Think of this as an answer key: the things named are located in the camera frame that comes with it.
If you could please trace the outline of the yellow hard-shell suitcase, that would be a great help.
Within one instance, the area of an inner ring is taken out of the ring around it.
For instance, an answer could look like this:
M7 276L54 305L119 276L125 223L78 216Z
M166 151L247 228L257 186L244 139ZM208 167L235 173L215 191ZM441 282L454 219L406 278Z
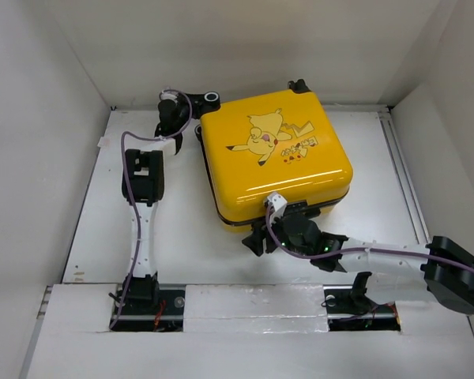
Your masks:
M217 214L229 230L265 218L266 197L321 211L350 189L350 160L317 95L305 80L279 92L220 101L198 120L199 141Z

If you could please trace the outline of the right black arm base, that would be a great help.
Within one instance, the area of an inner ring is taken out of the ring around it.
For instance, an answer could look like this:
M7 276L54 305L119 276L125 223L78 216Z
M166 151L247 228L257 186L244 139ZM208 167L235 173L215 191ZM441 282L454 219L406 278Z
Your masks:
M351 286L324 288L321 307L327 312L330 332L370 332L401 330L395 303L377 304L367 297L369 272L356 275Z

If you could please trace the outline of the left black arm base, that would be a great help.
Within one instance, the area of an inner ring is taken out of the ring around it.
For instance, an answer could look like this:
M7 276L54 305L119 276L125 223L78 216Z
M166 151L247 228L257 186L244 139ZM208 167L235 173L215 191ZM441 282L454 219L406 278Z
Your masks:
M109 329L112 332L182 332L186 303L185 285L159 285L153 295L131 294L130 285L122 308L122 290L109 295L114 300Z

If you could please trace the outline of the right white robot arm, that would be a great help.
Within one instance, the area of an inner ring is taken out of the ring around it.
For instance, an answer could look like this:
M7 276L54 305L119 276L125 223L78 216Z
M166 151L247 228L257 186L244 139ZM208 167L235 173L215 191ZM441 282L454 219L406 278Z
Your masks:
M303 214L254 223L242 244L260 257L281 250L323 272L352 273L351 289L325 301L360 316L393 302L437 302L474 315L474 256L446 237L414 246L382 245L321 231Z

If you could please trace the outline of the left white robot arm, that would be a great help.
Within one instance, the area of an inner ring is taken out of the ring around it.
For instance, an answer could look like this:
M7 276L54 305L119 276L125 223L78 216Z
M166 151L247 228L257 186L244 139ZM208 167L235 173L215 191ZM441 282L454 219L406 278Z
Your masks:
M134 240L118 303L121 307L133 303L143 313L151 313L160 305L152 225L164 197L165 155L179 153L190 122L206 111L219 110L220 96L217 92L186 94L167 89L160 93L157 109L159 122L153 137L130 131L120 137L122 194L130 206Z

